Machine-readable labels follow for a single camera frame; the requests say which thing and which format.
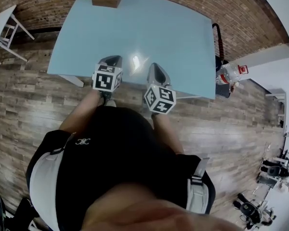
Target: desk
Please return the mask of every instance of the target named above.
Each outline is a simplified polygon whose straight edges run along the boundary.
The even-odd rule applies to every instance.
[[[0,47],[5,49],[9,53],[19,57],[20,59],[27,61],[26,58],[18,55],[16,52],[14,52],[10,49],[11,42],[13,40],[13,37],[14,37],[15,32],[18,29],[18,27],[21,27],[32,39],[34,39],[34,37],[25,29],[25,27],[13,15],[13,11],[15,8],[16,8],[16,5],[13,5],[12,7],[8,8],[5,11],[2,11],[0,13]],[[7,24],[9,18],[12,18],[16,22],[16,26],[12,26],[12,25]],[[10,30],[10,29],[13,30],[10,38],[6,38],[8,32],[6,33],[5,37],[1,37],[1,34],[2,34],[5,27],[8,28],[8,30]]]
[[[153,62],[165,69],[174,90],[215,98],[211,20],[168,0],[121,0],[117,9],[76,0],[57,38],[48,74],[82,87],[100,59],[120,55],[124,82],[146,84]],[[132,59],[140,67],[135,71]]]

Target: floor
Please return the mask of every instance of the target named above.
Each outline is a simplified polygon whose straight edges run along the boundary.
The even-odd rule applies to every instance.
[[[57,129],[90,89],[89,78],[83,79],[86,87],[78,88],[46,73],[56,36],[35,35],[34,42],[15,39],[12,48],[28,58],[27,63],[0,50],[4,59],[0,65],[0,194],[12,211],[28,196],[26,167],[45,133]],[[118,106],[149,119],[143,92],[139,86],[122,84],[114,96]],[[229,99],[180,100],[170,113],[185,152],[211,158],[207,171],[217,192],[211,213],[240,226],[232,201],[244,190],[252,194],[261,158],[276,155],[284,144],[283,129],[277,127],[280,104],[264,95],[262,88],[245,80]],[[256,194],[264,197],[266,192],[262,185]]]

